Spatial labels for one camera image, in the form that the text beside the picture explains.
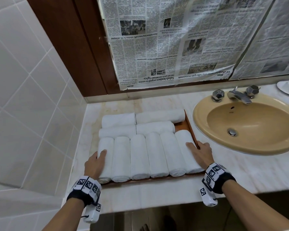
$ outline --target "brown tray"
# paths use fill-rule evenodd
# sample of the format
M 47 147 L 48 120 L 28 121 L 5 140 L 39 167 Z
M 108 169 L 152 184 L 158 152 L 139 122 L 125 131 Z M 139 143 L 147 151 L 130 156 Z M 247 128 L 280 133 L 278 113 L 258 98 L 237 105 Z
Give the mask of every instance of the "brown tray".
M 184 110 L 185 112 L 185 120 L 183 122 L 179 122 L 179 123 L 176 123 L 174 124 L 174 127 L 175 127 L 175 131 L 181 131 L 181 130 L 188 130 L 191 135 L 192 135 L 192 138 L 196 144 L 196 147 L 198 149 L 200 149 L 200 147 L 198 146 L 197 144 L 197 140 L 196 140 L 196 137 L 195 137 L 195 134 L 192 130 L 192 127 L 190 125 L 190 122 L 188 120 L 188 117 L 186 115 L 186 111 Z M 204 175 L 204 172 L 200 172 L 200 173 L 189 173 L 189 174 L 184 174 L 183 176 L 181 177 L 173 177 L 173 176 L 165 176 L 165 177 L 156 177 L 156 178 L 145 178 L 145 179 L 140 179 L 140 180 L 128 180 L 126 182 L 113 182 L 113 181 L 110 181 L 106 184 L 103 184 L 102 187 L 103 188 L 109 188 L 109 187 L 119 187 L 121 185 L 130 185 L 130 184 L 137 184 L 137 183 L 146 183 L 146 182 L 152 182 L 152 181 L 164 181 L 164 180 L 175 180 L 175 179 L 182 179 L 182 178 L 189 178 L 189 177 L 195 177 L 195 176 L 203 176 Z

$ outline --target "beige sink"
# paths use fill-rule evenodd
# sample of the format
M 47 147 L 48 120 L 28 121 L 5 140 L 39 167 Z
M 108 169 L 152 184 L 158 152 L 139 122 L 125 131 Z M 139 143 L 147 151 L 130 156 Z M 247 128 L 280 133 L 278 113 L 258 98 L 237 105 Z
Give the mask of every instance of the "beige sink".
M 208 96 L 194 108 L 193 119 L 225 147 L 255 155 L 289 151 L 289 105 L 273 97 L 259 93 L 246 105 L 227 95 L 219 103 Z

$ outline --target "rolled white towel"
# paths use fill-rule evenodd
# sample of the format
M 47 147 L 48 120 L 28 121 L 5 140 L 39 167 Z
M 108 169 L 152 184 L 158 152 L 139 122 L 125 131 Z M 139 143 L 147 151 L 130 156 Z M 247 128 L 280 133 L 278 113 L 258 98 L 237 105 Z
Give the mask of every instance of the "rolled white towel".
M 150 122 L 136 125 L 138 135 L 146 136 L 148 133 L 156 132 L 162 134 L 164 132 L 175 132 L 174 124 L 171 121 L 165 122 Z
M 115 138 L 111 180 L 125 182 L 131 179 L 131 146 L 128 137 Z
M 116 137 L 119 136 L 131 138 L 134 135 L 136 135 L 136 125 L 102 128 L 99 130 L 100 139 L 105 137 L 115 139 Z
M 102 128 L 136 125 L 135 113 L 105 115 L 102 118 Z
M 131 178 L 139 180 L 150 177 L 147 145 L 143 135 L 131 138 Z
M 165 152 L 161 137 L 156 132 L 151 132 L 145 137 L 150 163 L 151 177 L 163 177 L 169 175 Z
M 174 135 L 176 136 L 178 140 L 181 153 L 186 163 L 186 173 L 197 173 L 197 172 L 204 171 L 204 169 L 201 168 L 200 165 L 196 162 L 193 156 L 193 153 L 186 146 L 186 142 L 190 142 L 195 145 L 190 132 L 188 130 L 181 130 L 181 131 L 176 132 Z
M 173 177 L 184 175 L 186 173 L 186 164 L 176 137 L 172 132 L 164 132 L 160 137 L 164 147 L 169 174 Z
M 113 157 L 113 145 L 114 145 L 114 139 L 113 138 L 102 138 L 99 141 L 99 146 L 97 150 L 97 158 L 100 157 L 101 151 L 104 149 L 107 150 L 106 157 L 105 157 L 105 166 L 104 169 L 98 179 L 98 182 L 100 184 L 105 184 L 110 182 L 111 180 L 111 168 L 112 168 L 112 157 Z
M 149 111 L 136 114 L 136 123 L 149 123 L 171 121 L 172 123 L 183 122 L 185 120 L 184 109 L 172 109 L 162 111 Z

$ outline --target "hand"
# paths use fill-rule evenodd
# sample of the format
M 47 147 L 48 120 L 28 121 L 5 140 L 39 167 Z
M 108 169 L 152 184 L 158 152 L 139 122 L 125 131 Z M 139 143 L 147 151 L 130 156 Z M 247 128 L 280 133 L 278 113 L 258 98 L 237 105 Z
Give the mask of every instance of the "hand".
M 106 157 L 107 150 L 101 151 L 100 157 L 97 158 L 97 151 L 89 157 L 88 161 L 85 162 L 85 176 L 89 176 L 94 180 L 97 180 L 105 165 L 105 157 Z
M 201 168 L 207 169 L 210 164 L 214 163 L 212 149 L 209 143 L 202 143 L 200 141 L 197 141 L 197 143 L 200 149 L 197 149 L 193 143 L 186 143 L 186 146 L 191 150 L 196 162 Z

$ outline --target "faucet handle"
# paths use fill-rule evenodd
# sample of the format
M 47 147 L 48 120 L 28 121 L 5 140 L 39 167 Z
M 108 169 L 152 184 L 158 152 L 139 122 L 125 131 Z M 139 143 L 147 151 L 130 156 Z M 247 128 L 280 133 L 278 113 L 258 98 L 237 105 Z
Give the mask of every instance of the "faucet handle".
M 246 95 L 250 98 L 253 98 L 254 95 L 259 93 L 259 87 L 256 85 L 251 85 L 250 87 L 246 88 Z
M 213 93 L 212 93 L 212 100 L 214 101 L 214 102 L 221 102 L 222 101 L 222 99 L 224 98 L 224 96 L 225 96 L 225 93 L 224 93 L 224 91 L 223 90 L 221 90 L 221 89 L 217 89 L 217 90 L 215 90 Z

